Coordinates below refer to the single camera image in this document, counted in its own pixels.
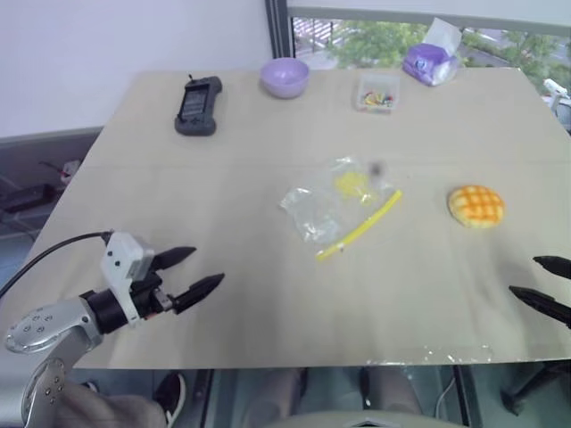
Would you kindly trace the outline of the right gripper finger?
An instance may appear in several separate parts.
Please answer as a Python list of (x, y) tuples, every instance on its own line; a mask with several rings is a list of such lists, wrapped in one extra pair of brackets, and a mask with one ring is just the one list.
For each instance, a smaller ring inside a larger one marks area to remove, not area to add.
[(555, 319), (570, 328), (570, 307), (556, 301), (550, 295), (535, 289), (510, 286), (509, 290), (528, 307)]
[(533, 261), (555, 276), (571, 279), (571, 260), (559, 256), (536, 256)]

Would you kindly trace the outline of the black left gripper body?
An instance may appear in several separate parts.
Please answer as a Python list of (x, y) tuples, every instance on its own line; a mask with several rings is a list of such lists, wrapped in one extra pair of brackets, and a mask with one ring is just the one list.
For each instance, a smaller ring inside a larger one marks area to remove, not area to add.
[(131, 283), (129, 295), (142, 319), (173, 310), (173, 297), (162, 289), (162, 279), (153, 269)]

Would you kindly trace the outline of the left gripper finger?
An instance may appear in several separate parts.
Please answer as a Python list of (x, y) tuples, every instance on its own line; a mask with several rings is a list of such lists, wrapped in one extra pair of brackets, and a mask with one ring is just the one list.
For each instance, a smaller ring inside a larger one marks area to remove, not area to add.
[(172, 311), (179, 315), (180, 313), (192, 308), (195, 304), (206, 299), (224, 280), (223, 273), (206, 276), (200, 281), (192, 284), (188, 290), (179, 296), (171, 299)]
[(196, 251), (195, 247), (179, 246), (161, 253), (153, 258), (153, 270), (165, 270), (176, 266)]

